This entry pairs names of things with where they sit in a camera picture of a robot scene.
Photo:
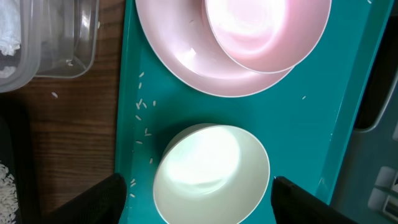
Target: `wood grain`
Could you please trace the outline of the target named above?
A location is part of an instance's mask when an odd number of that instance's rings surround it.
[[[29,110],[43,215],[114,171],[125,2],[101,0],[99,8],[95,63],[88,73],[70,80],[35,78],[7,94]]]

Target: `bowl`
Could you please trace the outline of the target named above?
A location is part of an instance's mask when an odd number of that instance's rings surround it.
[[[248,70],[291,69],[315,48],[331,0],[203,0],[211,31],[224,52]]]
[[[234,126],[197,124],[167,146],[154,201],[167,223],[239,223],[262,200],[270,176],[264,146]]]
[[[235,63],[203,23],[201,1],[136,0],[136,6],[156,56],[198,91],[222,97],[249,96],[272,87],[290,72],[262,74]]]

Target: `pile of rice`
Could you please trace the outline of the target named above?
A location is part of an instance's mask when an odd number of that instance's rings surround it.
[[[14,176],[0,161],[0,223],[15,224],[15,211],[18,210],[17,189]]]

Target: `teal tray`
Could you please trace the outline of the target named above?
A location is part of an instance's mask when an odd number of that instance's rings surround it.
[[[283,175],[330,203],[392,3],[333,0],[320,42],[282,81],[254,96],[220,98],[186,86],[162,65],[142,32],[134,0],[127,0],[115,169],[127,184],[137,184],[129,189],[136,197],[127,197],[120,223],[164,223],[152,196],[157,166],[169,141],[198,123],[253,133],[268,152],[271,177]],[[141,98],[148,108],[137,110]],[[144,137],[146,128],[152,136]],[[243,223],[274,223],[270,196],[269,187]]]

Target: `pink bowl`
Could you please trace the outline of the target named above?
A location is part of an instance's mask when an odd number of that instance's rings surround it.
[[[331,0],[203,0],[213,35],[241,66],[261,73],[292,68],[315,48]]]
[[[248,96],[266,90],[290,70],[275,74],[249,71],[230,59],[202,19],[198,0],[136,0],[150,46],[181,81],[204,93]]]

